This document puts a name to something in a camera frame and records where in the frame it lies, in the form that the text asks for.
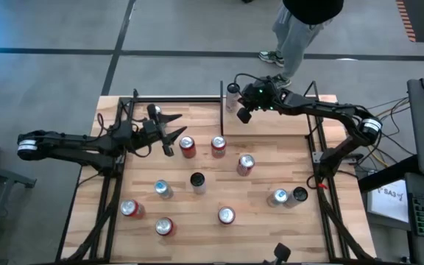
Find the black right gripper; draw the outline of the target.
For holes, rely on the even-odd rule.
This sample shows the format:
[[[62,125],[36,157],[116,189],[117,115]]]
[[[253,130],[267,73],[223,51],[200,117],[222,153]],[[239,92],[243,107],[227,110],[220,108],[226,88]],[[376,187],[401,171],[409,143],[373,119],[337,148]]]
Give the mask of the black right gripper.
[[[272,82],[245,85],[241,97],[247,99],[247,109],[241,107],[236,115],[243,124],[248,124],[252,115],[249,110],[277,110],[282,107],[280,91]]]

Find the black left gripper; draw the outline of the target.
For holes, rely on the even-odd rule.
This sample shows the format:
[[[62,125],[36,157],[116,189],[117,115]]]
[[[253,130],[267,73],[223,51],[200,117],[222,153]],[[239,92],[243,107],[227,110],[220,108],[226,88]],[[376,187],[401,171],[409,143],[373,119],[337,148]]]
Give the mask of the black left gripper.
[[[143,127],[140,129],[140,145],[147,146],[154,142],[160,141],[163,144],[163,152],[166,156],[174,155],[172,146],[179,136],[186,130],[186,127],[181,127],[174,132],[166,134],[165,127],[170,121],[180,118],[181,114],[166,115],[163,112],[157,114],[156,105],[148,105],[147,112],[150,119],[142,121]]]

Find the white Celsius can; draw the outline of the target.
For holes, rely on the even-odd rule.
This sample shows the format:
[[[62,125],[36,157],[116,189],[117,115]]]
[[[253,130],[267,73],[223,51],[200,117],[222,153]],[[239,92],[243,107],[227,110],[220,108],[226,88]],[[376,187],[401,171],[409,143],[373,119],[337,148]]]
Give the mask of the white Celsius can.
[[[206,192],[204,174],[200,172],[194,172],[190,177],[190,183],[195,194],[204,194]]]
[[[233,112],[236,108],[238,98],[240,97],[240,87],[235,82],[230,83],[227,86],[226,93],[226,110],[228,112]]]
[[[298,186],[288,193],[288,199],[284,202],[286,208],[293,208],[308,199],[308,192],[305,188]]]

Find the red Fanta strawberry can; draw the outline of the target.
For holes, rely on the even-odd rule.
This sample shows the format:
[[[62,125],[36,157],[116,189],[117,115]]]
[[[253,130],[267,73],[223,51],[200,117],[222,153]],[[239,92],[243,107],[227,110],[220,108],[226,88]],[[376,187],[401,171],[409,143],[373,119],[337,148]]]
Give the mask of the red Fanta strawberry can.
[[[218,211],[218,219],[223,225],[231,225],[234,222],[235,217],[235,211],[229,206],[224,206]]]
[[[223,136],[215,136],[211,140],[211,154],[214,158],[223,158],[226,153],[226,140]]]

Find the red Star Wars Coca-Cola can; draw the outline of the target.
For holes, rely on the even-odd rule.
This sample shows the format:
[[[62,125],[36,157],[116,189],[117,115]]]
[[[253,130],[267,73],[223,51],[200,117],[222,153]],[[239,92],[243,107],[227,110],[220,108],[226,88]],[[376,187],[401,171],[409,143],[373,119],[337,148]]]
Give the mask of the red Star Wars Coca-Cola can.
[[[249,154],[242,155],[238,159],[236,171],[239,175],[246,177],[251,173],[254,165],[255,165],[255,160],[252,155],[249,155]]]

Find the person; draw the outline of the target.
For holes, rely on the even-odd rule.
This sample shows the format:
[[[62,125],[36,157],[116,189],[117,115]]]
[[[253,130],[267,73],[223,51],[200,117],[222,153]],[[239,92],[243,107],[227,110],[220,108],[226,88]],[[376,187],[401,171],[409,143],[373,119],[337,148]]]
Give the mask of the person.
[[[343,6],[344,0],[282,0],[272,26],[277,46],[258,53],[260,60],[283,69],[271,78],[276,88],[291,85],[305,50],[324,27],[340,14]]]

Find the black rounded device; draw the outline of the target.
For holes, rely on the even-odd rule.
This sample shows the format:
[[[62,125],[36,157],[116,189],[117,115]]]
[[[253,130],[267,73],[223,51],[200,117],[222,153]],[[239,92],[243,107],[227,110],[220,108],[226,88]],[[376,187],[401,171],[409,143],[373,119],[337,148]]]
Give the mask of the black rounded device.
[[[291,250],[282,243],[278,243],[274,249],[275,259],[273,261],[266,261],[266,265],[283,265],[289,259]]]

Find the white paper sign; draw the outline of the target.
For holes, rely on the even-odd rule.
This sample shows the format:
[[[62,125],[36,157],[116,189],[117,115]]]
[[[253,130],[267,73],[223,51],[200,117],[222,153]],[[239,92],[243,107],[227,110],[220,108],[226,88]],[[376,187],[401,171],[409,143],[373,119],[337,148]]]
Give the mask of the white paper sign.
[[[406,181],[398,180],[368,192],[367,211],[408,223]]]

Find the black aluminium table frame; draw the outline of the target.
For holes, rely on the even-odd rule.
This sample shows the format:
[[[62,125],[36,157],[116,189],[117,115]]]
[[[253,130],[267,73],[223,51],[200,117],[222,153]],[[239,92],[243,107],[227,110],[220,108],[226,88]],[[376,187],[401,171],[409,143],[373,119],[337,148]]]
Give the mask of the black aluminium table frame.
[[[336,146],[345,139],[343,126],[325,120],[321,129],[308,116],[281,116],[257,112],[242,124],[222,107],[218,97],[154,97],[166,114],[182,116],[168,130],[186,127],[197,153],[184,158],[179,148],[166,157],[160,144],[127,155],[121,184],[104,180],[93,169],[80,173],[71,212],[57,253],[67,258],[95,225],[101,201],[114,191],[121,199],[136,199],[146,210],[142,219],[115,213],[103,227],[95,259],[112,263],[256,263],[273,259],[278,243],[291,250],[292,261],[326,262],[349,258],[334,225],[324,221],[315,191],[293,207],[272,208],[266,199],[276,189],[292,190],[311,182],[311,153],[321,146]],[[211,154],[215,136],[226,140],[223,158]],[[243,177],[236,171],[242,155],[252,155],[255,165]],[[206,192],[195,194],[190,183],[194,172],[205,176]],[[165,180],[173,190],[170,199],[155,192],[155,182]],[[218,211],[231,207],[236,217],[223,225]],[[169,217],[177,225],[173,236],[159,236],[155,223]]]

